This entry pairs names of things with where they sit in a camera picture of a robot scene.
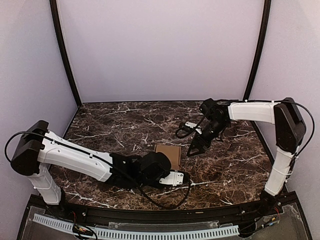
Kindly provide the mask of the brown cardboard box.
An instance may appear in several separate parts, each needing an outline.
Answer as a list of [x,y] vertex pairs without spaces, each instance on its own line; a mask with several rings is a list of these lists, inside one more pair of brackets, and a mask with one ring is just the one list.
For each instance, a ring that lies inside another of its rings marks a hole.
[[175,145],[161,145],[157,144],[155,146],[155,152],[165,154],[171,163],[172,170],[180,170],[181,167],[181,147]]

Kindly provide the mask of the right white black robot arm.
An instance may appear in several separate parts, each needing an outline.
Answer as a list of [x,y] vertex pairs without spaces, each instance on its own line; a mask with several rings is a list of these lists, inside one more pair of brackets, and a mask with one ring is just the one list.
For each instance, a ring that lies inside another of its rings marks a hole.
[[212,145],[221,140],[222,134],[231,123],[237,121],[253,122],[258,128],[268,126],[272,133],[261,132],[261,140],[274,137],[274,153],[271,172],[261,193],[265,197],[255,205],[255,213],[266,217],[275,208],[271,198],[276,198],[283,190],[293,173],[297,158],[303,150],[307,126],[300,113],[301,106],[292,98],[282,100],[227,100],[206,99],[199,107],[207,125],[186,122],[193,133],[187,150],[188,157],[202,155]]

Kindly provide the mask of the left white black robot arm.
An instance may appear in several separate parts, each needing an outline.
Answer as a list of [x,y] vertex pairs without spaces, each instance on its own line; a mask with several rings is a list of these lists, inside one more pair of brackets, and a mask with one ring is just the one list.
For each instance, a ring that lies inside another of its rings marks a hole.
[[59,137],[48,126],[48,122],[39,120],[28,130],[15,133],[13,136],[19,136],[19,142],[13,156],[6,153],[5,157],[16,173],[28,177],[60,218],[67,218],[71,208],[63,201],[64,192],[53,180],[47,165],[85,174],[121,189],[141,191],[145,186],[161,189],[188,182],[187,175],[172,169],[169,158],[162,152],[124,156],[94,151]]

